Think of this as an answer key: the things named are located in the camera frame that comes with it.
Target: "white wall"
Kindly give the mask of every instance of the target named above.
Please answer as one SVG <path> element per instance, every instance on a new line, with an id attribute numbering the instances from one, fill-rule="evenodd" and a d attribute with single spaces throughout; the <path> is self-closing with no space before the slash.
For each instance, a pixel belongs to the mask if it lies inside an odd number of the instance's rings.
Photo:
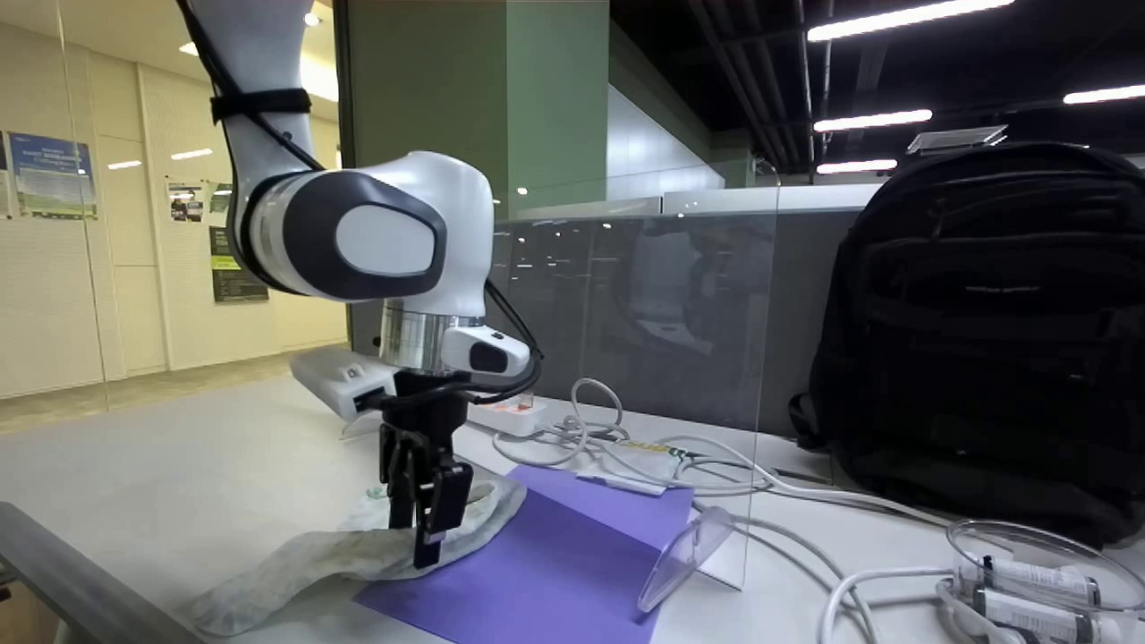
<path id="1" fill-rule="evenodd" d="M 668 130 L 607 86 L 607 201 L 722 189 L 722 181 Z"/>
<path id="2" fill-rule="evenodd" d="M 171 223 L 169 177 L 225 182 L 207 86 L 0 24 L 0 130 L 90 145 L 96 223 L 0 223 L 0 399 L 332 343 L 341 303 L 214 303 L 207 223 Z M 171 151 L 211 148 L 175 165 Z M 337 161 L 337 126 L 316 123 Z"/>

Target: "purple cloth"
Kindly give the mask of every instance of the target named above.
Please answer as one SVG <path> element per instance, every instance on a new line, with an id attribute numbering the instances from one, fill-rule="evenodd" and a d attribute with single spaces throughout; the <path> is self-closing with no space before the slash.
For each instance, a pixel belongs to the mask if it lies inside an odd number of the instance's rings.
<path id="1" fill-rule="evenodd" d="M 688 525 L 689 495 L 641 498 L 565 474 L 517 468 L 522 508 L 474 555 L 360 604 L 456 644 L 649 644 L 632 607 L 657 553 Z"/>

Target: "floor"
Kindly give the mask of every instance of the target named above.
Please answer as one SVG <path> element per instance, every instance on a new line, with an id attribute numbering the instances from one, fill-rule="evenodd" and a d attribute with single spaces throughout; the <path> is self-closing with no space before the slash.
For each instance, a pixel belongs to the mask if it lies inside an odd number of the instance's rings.
<path id="1" fill-rule="evenodd" d="M 0 432 L 37 432 L 37 425 L 107 417 L 107 412 L 171 402 L 171 399 L 218 389 L 232 382 L 270 378 L 270 376 L 284 376 L 285 370 L 291 370 L 291 355 L 0 402 Z M 53 629 L 57 629 L 53 612 L 24 584 L 7 584 L 7 593 L 10 599 L 0 603 L 0 644 L 53 644 Z"/>

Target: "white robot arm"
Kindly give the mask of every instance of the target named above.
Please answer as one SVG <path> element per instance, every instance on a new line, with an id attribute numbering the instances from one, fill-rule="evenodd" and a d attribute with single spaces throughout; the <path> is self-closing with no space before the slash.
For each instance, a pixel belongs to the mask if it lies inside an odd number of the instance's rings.
<path id="1" fill-rule="evenodd" d="M 214 83 L 236 206 L 230 244 L 262 283 L 328 300 L 404 300 L 394 386 L 383 365 L 317 350 L 293 376 L 343 419 L 383 412 L 390 525 L 418 531 L 414 567 L 436 561 L 461 522 L 468 464 L 449 432 L 468 402 L 496 402 L 536 378 L 541 350 L 485 283 L 495 256 L 489 182 L 466 161 L 408 153 L 321 173 L 310 159 L 300 37 L 310 0 L 179 0 Z M 489 295 L 528 343 L 474 327 Z"/>

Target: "table surface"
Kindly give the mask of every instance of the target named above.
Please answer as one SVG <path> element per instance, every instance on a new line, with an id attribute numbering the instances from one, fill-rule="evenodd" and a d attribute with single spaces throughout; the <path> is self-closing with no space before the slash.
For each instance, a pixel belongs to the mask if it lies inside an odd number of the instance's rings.
<path id="1" fill-rule="evenodd" d="M 653 417 L 629 417 L 627 429 L 644 440 L 711 436 L 773 468 L 823 468 L 777 436 Z M 456 429 L 456 451 L 495 474 L 511 468 L 480 429 Z M 341 419 L 285 376 L 0 436 L 0 501 L 24 508 L 171 616 L 291 536 L 337 531 L 373 485 L 374 436 L 343 432 Z M 950 561 L 936 531 L 904 520 L 769 495 L 726 505 L 808 536 L 848 574 Z M 695 578 L 663 607 L 653 644 L 811 642 L 826 593 L 767 548 L 726 553 L 737 553 L 731 561 L 743 574 L 742 591 Z M 1145 536 L 1121 548 L 1121 559 L 1145 574 Z M 241 642 L 436 642 L 355 604 L 358 588 L 317 584 Z M 864 591 L 869 603 L 887 603 L 875 612 L 887 644 L 948 642 L 932 607 L 897 603 L 930 588 Z"/>

